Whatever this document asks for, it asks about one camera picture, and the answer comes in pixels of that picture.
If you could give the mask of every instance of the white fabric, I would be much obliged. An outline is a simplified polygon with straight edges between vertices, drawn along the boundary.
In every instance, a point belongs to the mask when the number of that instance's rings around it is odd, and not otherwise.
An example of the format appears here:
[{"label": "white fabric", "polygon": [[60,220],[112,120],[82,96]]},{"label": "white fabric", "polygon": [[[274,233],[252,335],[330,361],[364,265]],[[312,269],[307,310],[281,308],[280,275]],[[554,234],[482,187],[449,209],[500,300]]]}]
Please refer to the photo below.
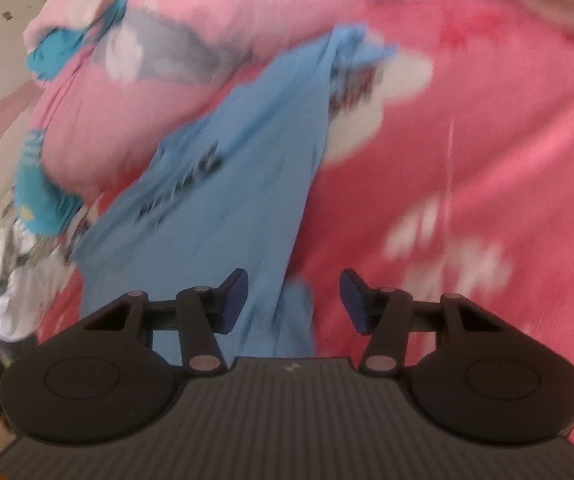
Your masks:
[{"label": "white fabric", "polygon": [[14,270],[0,297],[0,340],[20,341],[38,328],[49,305],[66,285],[71,269],[61,248],[35,265]]}]

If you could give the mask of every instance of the white cloth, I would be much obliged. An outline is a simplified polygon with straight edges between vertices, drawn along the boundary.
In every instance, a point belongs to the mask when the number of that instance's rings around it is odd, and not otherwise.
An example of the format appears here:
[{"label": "white cloth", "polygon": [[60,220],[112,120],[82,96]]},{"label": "white cloth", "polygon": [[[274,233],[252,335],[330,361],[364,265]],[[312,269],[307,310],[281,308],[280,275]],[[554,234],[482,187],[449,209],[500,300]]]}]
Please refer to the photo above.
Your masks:
[{"label": "white cloth", "polygon": [[20,341],[33,334],[70,276],[60,247],[36,264],[14,270],[0,297],[0,340]]}]

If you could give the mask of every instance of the gray patch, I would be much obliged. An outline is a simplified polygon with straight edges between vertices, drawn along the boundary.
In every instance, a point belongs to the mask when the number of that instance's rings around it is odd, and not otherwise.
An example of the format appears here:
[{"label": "gray patch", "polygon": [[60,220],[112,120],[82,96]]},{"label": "gray patch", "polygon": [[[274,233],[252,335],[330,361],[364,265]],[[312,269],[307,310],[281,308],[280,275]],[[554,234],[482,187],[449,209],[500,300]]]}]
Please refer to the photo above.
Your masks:
[{"label": "gray patch", "polygon": [[[143,9],[128,9],[112,31],[121,27],[127,27],[137,36],[143,50],[137,80],[222,84],[251,59],[250,52],[240,52],[226,45],[208,46],[186,25],[162,20]],[[107,49],[116,34],[112,31],[104,35],[94,50],[94,62],[103,66]]]}]

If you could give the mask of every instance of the pink blanket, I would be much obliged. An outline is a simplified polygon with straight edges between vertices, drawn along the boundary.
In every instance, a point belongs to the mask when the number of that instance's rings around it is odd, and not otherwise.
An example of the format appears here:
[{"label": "pink blanket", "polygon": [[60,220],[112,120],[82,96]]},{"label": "pink blanket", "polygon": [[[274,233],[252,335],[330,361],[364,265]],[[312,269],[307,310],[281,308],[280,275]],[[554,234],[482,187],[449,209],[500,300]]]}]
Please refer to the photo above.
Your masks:
[{"label": "pink blanket", "polygon": [[[112,0],[50,0],[25,35],[88,27]],[[364,0],[129,0],[124,20],[48,85],[32,121],[46,129],[49,177],[88,202],[138,174],[158,143],[250,62],[330,30]]]},{"label": "pink blanket", "polygon": [[[320,355],[365,348],[338,295],[353,267],[419,300],[465,294],[574,364],[574,42],[514,0],[387,2],[363,17],[403,51],[332,123],[292,258]],[[77,320],[69,298],[43,338]],[[412,357],[430,346],[416,338]]]}]

